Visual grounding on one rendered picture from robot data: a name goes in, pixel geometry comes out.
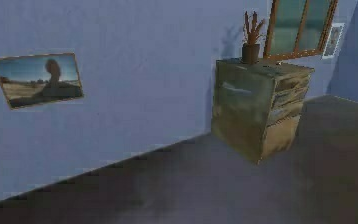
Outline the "framed landscape picture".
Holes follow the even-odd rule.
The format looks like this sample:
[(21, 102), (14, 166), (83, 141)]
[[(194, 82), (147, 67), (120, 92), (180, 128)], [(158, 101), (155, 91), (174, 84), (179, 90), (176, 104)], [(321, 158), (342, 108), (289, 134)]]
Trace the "framed landscape picture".
[(72, 52), (0, 57), (0, 87), (11, 110), (84, 97)]

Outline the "small white framed picture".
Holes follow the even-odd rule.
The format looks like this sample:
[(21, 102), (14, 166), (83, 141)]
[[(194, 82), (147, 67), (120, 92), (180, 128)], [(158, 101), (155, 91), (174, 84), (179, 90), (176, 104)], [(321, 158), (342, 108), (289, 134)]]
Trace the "small white framed picture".
[(344, 23), (333, 23), (326, 41), (326, 45), (322, 54), (323, 59), (333, 58), (338, 47), (343, 29)]

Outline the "olive brown chest of drawers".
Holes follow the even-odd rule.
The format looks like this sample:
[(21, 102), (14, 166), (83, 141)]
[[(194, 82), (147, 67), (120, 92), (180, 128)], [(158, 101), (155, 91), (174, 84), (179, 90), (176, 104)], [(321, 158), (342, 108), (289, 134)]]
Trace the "olive brown chest of drawers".
[(313, 72), (269, 60), (253, 65), (238, 58), (218, 60), (212, 133), (256, 164), (289, 149)]

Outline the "dry brown plant in pot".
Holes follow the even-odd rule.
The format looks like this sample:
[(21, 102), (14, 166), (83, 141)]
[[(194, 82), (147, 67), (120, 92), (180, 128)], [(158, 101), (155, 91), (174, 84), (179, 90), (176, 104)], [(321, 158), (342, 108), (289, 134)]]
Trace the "dry brown plant in pot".
[(258, 20), (258, 14), (245, 12), (243, 24), (243, 45), (241, 61), (245, 64), (255, 64), (258, 61), (260, 49), (259, 39), (264, 36), (261, 32), (265, 20)]

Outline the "wooden framed window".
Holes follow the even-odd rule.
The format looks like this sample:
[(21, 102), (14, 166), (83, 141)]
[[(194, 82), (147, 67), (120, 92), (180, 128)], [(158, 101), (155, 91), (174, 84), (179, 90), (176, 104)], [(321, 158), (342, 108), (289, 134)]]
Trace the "wooden framed window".
[(272, 0), (263, 57), (321, 55), (337, 4), (338, 0)]

